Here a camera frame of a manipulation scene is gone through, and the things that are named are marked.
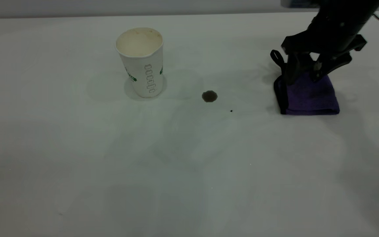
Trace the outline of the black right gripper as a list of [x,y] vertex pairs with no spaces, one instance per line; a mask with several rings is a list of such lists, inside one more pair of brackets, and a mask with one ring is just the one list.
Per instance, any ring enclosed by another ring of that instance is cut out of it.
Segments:
[[[313,82],[352,61],[350,51],[361,51],[367,41],[359,34],[367,23],[364,18],[314,18],[307,30],[287,36],[281,47],[288,55],[284,81],[292,85],[306,72]],[[311,53],[319,54],[314,61]]]

